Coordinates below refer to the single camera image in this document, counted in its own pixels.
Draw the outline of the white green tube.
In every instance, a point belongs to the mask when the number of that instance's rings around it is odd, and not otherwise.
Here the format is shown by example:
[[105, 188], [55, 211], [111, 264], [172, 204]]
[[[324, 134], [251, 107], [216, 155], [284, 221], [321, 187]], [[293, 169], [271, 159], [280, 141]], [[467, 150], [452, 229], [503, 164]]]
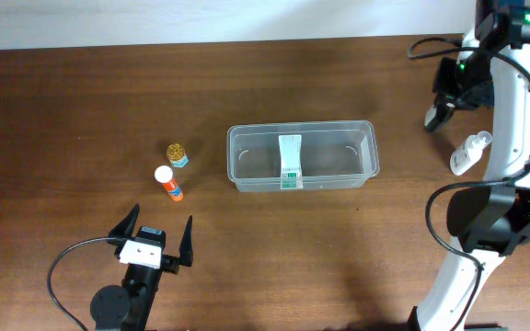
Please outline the white green tube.
[[280, 180], [281, 190], [303, 189], [303, 172], [301, 167], [301, 135], [280, 135]]

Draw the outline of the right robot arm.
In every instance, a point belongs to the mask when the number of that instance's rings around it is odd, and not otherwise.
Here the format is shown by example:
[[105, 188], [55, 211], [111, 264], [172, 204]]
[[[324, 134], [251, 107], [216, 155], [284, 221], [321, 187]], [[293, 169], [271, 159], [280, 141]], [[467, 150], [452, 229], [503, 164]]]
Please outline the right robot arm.
[[493, 109], [490, 137], [469, 136], [453, 170], [490, 159], [480, 181], [447, 186], [447, 255], [428, 296], [415, 306], [415, 331], [461, 330], [492, 271], [530, 241], [530, 1], [481, 0], [472, 29], [449, 40], [424, 121], [440, 130], [458, 110]]

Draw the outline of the clear white spray bottle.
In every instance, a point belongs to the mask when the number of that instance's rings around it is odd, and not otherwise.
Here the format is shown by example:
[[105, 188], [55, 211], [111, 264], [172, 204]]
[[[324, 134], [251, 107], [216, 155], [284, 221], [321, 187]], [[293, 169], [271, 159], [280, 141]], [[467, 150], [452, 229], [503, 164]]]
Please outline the clear white spray bottle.
[[450, 168], [454, 175], [461, 176], [483, 155], [484, 150], [491, 144], [492, 135], [488, 131], [480, 131], [469, 135], [452, 153]]

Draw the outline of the clear plastic container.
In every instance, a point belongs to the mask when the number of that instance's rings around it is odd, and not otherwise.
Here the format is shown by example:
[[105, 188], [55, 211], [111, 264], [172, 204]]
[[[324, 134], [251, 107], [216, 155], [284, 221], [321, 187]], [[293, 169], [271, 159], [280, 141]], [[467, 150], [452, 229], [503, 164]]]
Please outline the clear plastic container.
[[[281, 190], [280, 135], [301, 135], [303, 189]], [[227, 133], [227, 174], [241, 192], [359, 188], [380, 171], [367, 120], [236, 125]]]

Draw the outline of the dark bottle white cap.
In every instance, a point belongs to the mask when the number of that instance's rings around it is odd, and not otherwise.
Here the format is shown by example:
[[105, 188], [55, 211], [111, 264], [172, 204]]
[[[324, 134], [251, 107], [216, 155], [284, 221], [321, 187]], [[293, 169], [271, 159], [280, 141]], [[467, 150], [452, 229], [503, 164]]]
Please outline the dark bottle white cap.
[[426, 112], [424, 129], [427, 132], [439, 131], [449, 121], [455, 112], [455, 108], [449, 104], [433, 104]]

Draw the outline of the small gold-lid jar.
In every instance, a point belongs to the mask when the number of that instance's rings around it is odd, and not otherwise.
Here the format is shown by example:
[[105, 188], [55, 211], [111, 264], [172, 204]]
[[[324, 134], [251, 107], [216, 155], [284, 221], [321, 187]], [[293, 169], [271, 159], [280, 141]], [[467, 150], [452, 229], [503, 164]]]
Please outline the small gold-lid jar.
[[167, 159], [173, 167], [182, 168], [188, 162], [184, 147], [179, 143], [172, 143], [167, 148]]

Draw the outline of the orange tube white cap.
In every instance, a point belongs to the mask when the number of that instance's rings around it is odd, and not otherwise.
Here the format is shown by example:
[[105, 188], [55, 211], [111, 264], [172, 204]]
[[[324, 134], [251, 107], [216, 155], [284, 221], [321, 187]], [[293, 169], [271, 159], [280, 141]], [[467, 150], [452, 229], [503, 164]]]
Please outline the orange tube white cap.
[[174, 201], [183, 200], [183, 191], [181, 190], [179, 184], [174, 178], [173, 170], [167, 165], [159, 166], [155, 172], [154, 176], [156, 181], [162, 185], [164, 190], [167, 192], [169, 197]]

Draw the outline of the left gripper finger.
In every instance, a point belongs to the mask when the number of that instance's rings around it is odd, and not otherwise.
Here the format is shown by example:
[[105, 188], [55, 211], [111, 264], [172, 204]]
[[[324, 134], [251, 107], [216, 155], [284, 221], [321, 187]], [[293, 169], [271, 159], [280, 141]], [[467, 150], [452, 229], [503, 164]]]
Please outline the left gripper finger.
[[131, 211], [109, 231], [110, 238], [130, 239], [140, 212], [140, 205], [135, 204]]
[[179, 245], [179, 264], [184, 267], [191, 267], [194, 259], [191, 237], [192, 220], [193, 218], [190, 216]]

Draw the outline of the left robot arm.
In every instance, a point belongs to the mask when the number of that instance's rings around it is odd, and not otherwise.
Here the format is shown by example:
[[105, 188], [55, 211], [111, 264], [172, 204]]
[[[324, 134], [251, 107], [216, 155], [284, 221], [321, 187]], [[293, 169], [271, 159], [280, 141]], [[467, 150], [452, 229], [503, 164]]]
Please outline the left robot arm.
[[97, 330], [144, 330], [158, 291], [161, 276], [177, 274], [193, 263], [192, 219], [188, 219], [179, 245], [179, 254], [166, 255], [166, 233], [151, 227], [135, 229], [140, 207], [110, 232], [108, 243], [114, 245], [115, 257], [127, 266], [120, 285], [100, 289], [90, 303], [90, 314]]

